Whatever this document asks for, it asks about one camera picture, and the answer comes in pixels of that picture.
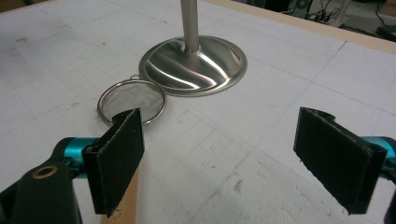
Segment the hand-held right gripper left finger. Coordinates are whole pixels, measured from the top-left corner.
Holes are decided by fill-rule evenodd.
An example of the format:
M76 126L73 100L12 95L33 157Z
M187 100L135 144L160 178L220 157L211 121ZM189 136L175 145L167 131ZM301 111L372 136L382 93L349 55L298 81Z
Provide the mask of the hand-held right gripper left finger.
M107 132L82 150L95 213L107 217L119 206L145 150L139 108L112 120Z

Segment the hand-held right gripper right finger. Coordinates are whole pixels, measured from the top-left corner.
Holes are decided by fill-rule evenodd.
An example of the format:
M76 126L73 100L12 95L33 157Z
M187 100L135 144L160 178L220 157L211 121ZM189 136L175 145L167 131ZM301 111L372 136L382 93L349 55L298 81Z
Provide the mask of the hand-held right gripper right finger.
M299 111L294 152L304 166L350 214L364 214L387 151L312 108Z

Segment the small metal mesh strainer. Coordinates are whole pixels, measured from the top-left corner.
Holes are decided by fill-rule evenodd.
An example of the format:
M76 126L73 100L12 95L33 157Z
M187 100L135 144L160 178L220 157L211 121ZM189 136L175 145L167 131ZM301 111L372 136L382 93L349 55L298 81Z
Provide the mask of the small metal mesh strainer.
M166 107L166 95L156 84L132 75L109 87L99 98L97 112L107 125L116 114L132 108L142 110L142 124L149 125ZM119 206L111 217L103 215L101 224L135 224L139 170L136 170Z

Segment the silver metal stand base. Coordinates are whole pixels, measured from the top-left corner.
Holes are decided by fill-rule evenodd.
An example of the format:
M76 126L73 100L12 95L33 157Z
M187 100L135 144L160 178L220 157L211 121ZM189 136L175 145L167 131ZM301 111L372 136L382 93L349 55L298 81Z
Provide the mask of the silver metal stand base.
M248 59L234 43L198 32L197 0L180 0L183 36L145 53L139 73L171 95L197 97L224 91L246 73Z

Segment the dark device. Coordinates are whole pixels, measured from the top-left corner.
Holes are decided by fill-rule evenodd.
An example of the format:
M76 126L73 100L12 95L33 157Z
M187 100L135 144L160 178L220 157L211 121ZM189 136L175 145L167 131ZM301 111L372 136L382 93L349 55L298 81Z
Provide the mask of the dark device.
M378 27L375 32L389 41L396 42L396 25Z

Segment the white stand foot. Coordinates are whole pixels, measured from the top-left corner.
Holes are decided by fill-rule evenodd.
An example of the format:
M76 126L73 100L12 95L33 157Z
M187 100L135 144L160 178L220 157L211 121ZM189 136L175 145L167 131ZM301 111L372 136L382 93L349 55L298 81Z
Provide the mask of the white stand foot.
M332 27L341 27L347 21L346 13L351 1L352 0L343 0L335 17L329 19L326 24Z

